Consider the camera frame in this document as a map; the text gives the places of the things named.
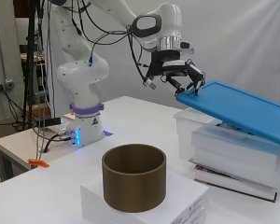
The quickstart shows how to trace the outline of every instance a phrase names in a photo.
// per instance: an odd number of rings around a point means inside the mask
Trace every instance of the blue light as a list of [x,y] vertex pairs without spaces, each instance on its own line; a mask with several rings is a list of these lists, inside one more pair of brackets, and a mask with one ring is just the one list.
[[76,130],[76,145],[80,145],[80,133],[78,130]]

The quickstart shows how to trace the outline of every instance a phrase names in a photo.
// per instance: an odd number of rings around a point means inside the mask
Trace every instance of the floor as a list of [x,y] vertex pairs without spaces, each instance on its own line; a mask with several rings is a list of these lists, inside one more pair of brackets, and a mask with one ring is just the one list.
[[[14,119],[5,119],[5,120],[0,121],[0,123],[10,123],[10,122],[14,122]],[[14,134],[16,132],[17,132],[16,129],[14,127],[12,127],[11,125],[0,126],[0,138]],[[16,166],[13,166],[13,172],[14,172],[14,176],[22,174],[22,170],[20,170]],[[0,177],[1,177],[1,179],[3,179],[1,164],[0,164]]]

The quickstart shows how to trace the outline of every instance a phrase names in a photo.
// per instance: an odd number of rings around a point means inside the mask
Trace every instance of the white wall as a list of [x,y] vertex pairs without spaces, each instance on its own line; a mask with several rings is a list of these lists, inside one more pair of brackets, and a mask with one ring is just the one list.
[[[7,79],[12,79],[15,88],[8,91],[11,99],[22,104],[23,81],[21,70],[21,57],[17,39],[15,16],[12,0],[0,0],[0,39]],[[0,81],[5,82],[3,76],[2,62],[0,58]],[[0,93],[0,119],[11,117],[7,98]]]
[[[140,14],[166,1],[126,2],[136,14]],[[182,36],[194,44],[196,53],[192,60],[206,73],[207,80],[222,80],[280,102],[280,0],[171,2],[181,7],[184,23]],[[97,8],[91,7],[90,13],[102,27],[109,30],[122,29],[116,21]],[[100,35],[90,23],[87,25],[87,33],[92,38]],[[56,71],[56,67],[64,63],[66,57],[61,53],[56,36],[52,37],[52,44]],[[110,76],[97,84],[102,101],[128,95],[163,105],[184,107],[159,80],[156,81],[158,88],[155,91],[142,85],[127,40],[110,47],[98,46],[96,52],[110,65]],[[149,60],[146,53],[144,62],[149,63]],[[56,80],[55,102],[57,114],[68,111],[69,102]]]

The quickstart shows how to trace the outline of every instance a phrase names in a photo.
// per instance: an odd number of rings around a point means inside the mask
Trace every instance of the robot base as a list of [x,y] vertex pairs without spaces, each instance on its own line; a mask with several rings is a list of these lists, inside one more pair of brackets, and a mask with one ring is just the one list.
[[71,131],[72,145],[85,147],[104,138],[100,113],[95,115],[76,115],[75,120],[68,124]]

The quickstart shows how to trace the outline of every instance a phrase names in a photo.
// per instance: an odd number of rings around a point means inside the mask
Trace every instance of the plastic container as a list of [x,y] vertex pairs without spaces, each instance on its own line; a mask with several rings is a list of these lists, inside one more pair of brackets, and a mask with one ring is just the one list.
[[280,191],[280,146],[218,127],[222,121],[189,108],[175,115],[180,158]]

